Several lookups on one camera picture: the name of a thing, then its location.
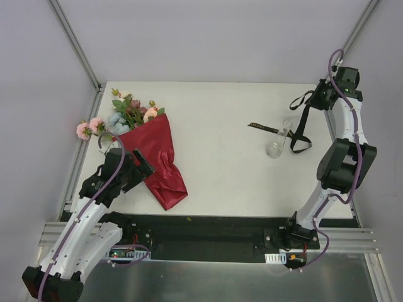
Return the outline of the red paper flower wrapping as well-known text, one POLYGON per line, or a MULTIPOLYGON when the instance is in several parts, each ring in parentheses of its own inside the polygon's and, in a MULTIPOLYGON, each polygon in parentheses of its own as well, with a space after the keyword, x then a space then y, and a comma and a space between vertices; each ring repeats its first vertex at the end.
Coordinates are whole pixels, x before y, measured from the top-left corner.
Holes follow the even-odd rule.
POLYGON ((145 180, 145 185, 165 210, 170 210, 187 197, 186 185, 174 164, 174 144, 166 114, 125 133, 118 125, 111 130, 119 135, 126 150, 139 150, 155 168, 153 175, 145 180))

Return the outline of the dark green printed ribbon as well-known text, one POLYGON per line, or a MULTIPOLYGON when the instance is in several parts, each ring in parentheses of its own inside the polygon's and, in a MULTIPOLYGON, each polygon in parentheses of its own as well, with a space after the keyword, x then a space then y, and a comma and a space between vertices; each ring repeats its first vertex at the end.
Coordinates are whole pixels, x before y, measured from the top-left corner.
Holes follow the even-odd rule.
POLYGON ((300 97, 294 99, 289 105, 289 109, 292 111, 295 111, 304 105, 304 110, 302 112, 297 129, 295 131, 290 130, 287 135, 287 137, 291 139, 290 149, 294 154, 300 154, 312 147, 312 141, 304 135, 304 131, 310 110, 309 100, 313 93, 313 90, 309 90, 300 97))

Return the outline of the peach artificial flower stem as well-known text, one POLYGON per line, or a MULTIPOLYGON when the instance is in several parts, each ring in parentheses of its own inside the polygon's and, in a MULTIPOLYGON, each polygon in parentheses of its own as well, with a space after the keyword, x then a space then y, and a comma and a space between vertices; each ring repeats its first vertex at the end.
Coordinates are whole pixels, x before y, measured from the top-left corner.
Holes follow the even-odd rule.
POLYGON ((147 123, 148 121, 154 119, 159 115, 163 115, 165 113, 164 107, 158 107, 153 100, 149 101, 149 108, 145 111, 143 115, 143 122, 147 123))

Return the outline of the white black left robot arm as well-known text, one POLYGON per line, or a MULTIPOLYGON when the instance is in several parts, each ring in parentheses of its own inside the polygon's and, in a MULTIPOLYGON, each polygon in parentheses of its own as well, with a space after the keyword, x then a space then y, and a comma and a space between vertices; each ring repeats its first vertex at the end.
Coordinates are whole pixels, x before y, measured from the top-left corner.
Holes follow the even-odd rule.
POLYGON ((38 301, 78 301, 94 267, 112 249, 138 245, 131 217, 109 212, 112 202, 155 169, 137 149, 107 151, 105 161, 87 178, 79 200, 60 236, 36 267, 28 266, 22 280, 38 301))

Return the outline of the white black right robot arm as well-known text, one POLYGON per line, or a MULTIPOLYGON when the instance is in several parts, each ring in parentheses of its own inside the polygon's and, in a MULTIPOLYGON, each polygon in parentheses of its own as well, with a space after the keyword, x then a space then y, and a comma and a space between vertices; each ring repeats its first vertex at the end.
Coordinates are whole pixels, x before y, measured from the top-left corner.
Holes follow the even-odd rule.
MULTIPOLYGON (((310 199, 294 212, 284 228, 270 234, 270 244, 278 249, 317 248, 314 241, 323 215, 336 200, 343 204, 351 201, 377 156, 376 147, 368 144, 362 130, 360 111, 363 97, 357 89, 360 81, 358 69, 332 65, 329 75, 328 80, 321 79, 314 90, 307 91, 290 104, 291 110, 304 107, 296 131, 249 124, 279 137, 289 137, 290 148, 295 154, 312 147, 311 140, 304 136, 310 109, 328 112, 336 126, 336 137, 317 168, 318 185, 310 199)), ((165 114, 152 117, 146 124, 120 135, 120 139, 128 151, 139 149, 156 168, 147 186, 165 209, 172 208, 186 196, 183 179, 173 164, 173 141, 165 114)))

